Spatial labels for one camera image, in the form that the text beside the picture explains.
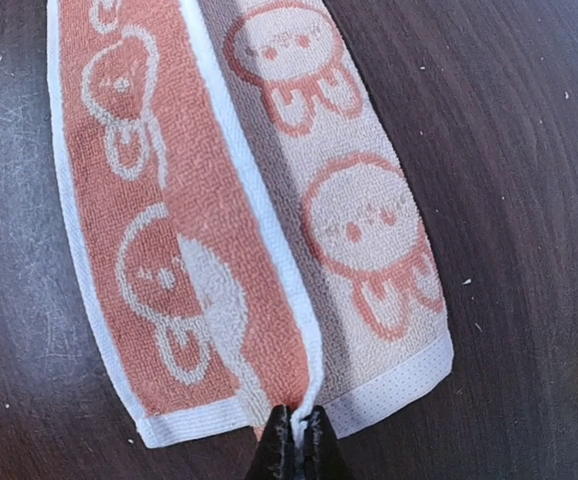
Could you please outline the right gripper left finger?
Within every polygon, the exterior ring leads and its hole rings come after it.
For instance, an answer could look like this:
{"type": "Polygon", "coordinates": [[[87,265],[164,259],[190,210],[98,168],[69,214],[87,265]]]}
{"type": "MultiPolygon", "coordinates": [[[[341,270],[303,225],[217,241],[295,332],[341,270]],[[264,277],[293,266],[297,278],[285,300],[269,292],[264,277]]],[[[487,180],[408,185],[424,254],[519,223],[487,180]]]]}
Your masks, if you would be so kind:
{"type": "Polygon", "coordinates": [[[272,409],[248,469],[248,480],[297,478],[291,414],[287,405],[272,409]]]}

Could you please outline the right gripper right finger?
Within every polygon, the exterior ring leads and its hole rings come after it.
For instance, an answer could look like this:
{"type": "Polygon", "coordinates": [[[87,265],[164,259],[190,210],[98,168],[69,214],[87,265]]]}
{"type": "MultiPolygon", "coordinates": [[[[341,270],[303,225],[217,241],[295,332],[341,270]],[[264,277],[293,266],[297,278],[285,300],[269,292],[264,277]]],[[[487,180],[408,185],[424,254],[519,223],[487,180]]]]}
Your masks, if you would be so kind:
{"type": "Polygon", "coordinates": [[[306,480],[354,480],[325,409],[317,405],[308,417],[301,473],[306,480]]]}

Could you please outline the orange bunny pattern towel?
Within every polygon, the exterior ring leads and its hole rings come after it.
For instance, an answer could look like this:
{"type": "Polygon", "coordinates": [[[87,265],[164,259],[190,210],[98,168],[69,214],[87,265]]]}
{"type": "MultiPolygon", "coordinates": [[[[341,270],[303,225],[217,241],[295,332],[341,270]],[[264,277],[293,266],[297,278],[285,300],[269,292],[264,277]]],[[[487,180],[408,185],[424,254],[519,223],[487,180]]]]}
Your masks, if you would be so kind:
{"type": "Polygon", "coordinates": [[[400,162],[320,1],[51,1],[63,218],[144,444],[322,405],[339,437],[450,372],[400,162]]]}

